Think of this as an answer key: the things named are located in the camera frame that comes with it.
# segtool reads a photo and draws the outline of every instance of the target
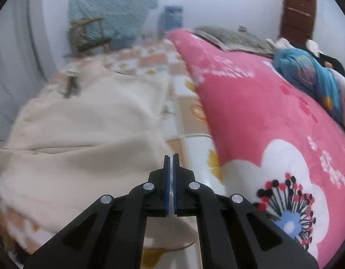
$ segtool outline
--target black dot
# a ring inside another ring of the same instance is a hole
[[[266,193],[265,193],[264,189],[258,189],[257,190],[257,197],[261,198],[261,197],[263,197],[265,195],[266,195]]]
[[[273,181],[272,181],[272,186],[273,186],[274,188],[277,188],[279,184],[280,184],[280,183],[278,182],[278,180],[273,180]]]
[[[272,195],[273,195],[272,189],[265,190],[265,195],[268,196],[268,197],[272,197]]]

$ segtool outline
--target blue patterned cloth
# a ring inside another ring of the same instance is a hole
[[[105,36],[131,39],[140,32],[149,10],[157,5],[158,0],[69,0],[69,19],[103,17]],[[88,26],[87,35],[101,37],[97,23]]]
[[[273,66],[293,86],[319,102],[336,122],[343,124],[338,83],[308,52],[298,48],[280,49],[274,55]]]

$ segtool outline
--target wooden door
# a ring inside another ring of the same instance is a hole
[[[313,36],[315,12],[316,0],[284,0],[280,37],[305,48],[306,40]]]

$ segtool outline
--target white cloth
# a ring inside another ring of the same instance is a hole
[[[0,197],[54,232],[101,195],[122,196],[146,182],[172,154],[157,128],[168,77],[121,75],[99,62],[76,75],[80,96],[45,89],[0,148]],[[145,243],[183,247],[197,240],[191,226],[175,216],[148,220]]]

